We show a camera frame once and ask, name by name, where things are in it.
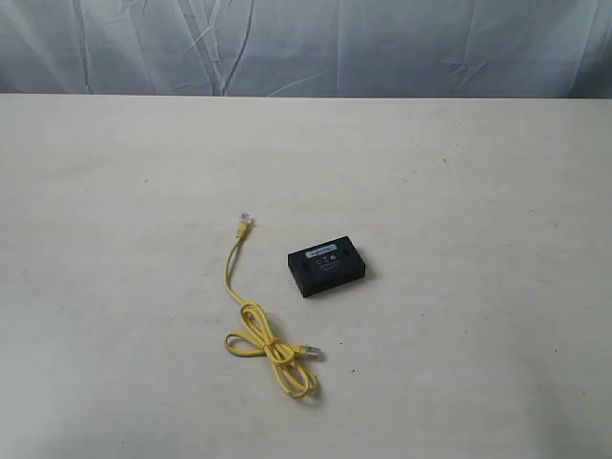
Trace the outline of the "small black network box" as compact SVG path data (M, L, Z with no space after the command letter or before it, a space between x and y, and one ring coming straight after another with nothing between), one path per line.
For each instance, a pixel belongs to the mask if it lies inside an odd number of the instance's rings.
M287 255L287 264L303 298L366 276L365 261L348 236L291 252Z

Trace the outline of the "grey wrinkled backdrop cloth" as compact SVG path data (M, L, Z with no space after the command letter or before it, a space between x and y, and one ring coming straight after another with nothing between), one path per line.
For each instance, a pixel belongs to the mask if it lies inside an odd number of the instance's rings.
M609 98L607 1L5 1L5 93Z

